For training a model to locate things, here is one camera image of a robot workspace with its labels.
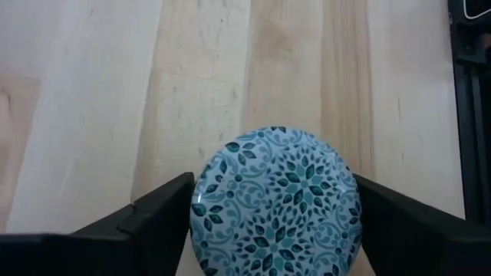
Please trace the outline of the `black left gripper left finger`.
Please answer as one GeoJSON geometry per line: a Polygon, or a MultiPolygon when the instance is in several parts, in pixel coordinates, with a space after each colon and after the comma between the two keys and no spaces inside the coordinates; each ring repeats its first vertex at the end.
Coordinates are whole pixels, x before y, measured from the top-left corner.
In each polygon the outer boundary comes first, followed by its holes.
{"type": "Polygon", "coordinates": [[[3,275],[174,275],[189,229],[185,172],[71,234],[1,236],[3,275]]]}

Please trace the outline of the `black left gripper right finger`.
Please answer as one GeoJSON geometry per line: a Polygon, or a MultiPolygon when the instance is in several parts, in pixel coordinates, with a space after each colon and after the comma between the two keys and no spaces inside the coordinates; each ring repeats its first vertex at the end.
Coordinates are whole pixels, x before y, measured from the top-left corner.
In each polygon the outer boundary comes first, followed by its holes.
{"type": "Polygon", "coordinates": [[[490,276],[490,229],[354,175],[376,275],[490,276]]]}

